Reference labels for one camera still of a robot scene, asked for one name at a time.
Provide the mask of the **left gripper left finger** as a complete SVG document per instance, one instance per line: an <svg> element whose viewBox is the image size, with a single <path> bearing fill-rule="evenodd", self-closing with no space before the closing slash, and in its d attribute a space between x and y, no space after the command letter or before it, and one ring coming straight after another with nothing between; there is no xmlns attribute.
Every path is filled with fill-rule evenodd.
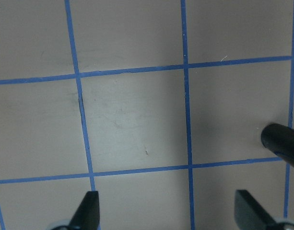
<svg viewBox="0 0 294 230"><path fill-rule="evenodd" d="M69 222L70 230L97 230L100 224L99 194L88 191Z"/></svg>

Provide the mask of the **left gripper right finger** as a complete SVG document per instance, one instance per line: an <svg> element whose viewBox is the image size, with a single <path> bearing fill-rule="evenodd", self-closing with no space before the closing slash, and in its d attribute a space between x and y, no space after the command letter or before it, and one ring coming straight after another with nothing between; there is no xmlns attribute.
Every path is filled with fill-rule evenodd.
<svg viewBox="0 0 294 230"><path fill-rule="evenodd" d="M267 230L274 225L274 219L247 190L235 191L234 219L240 230Z"/></svg>

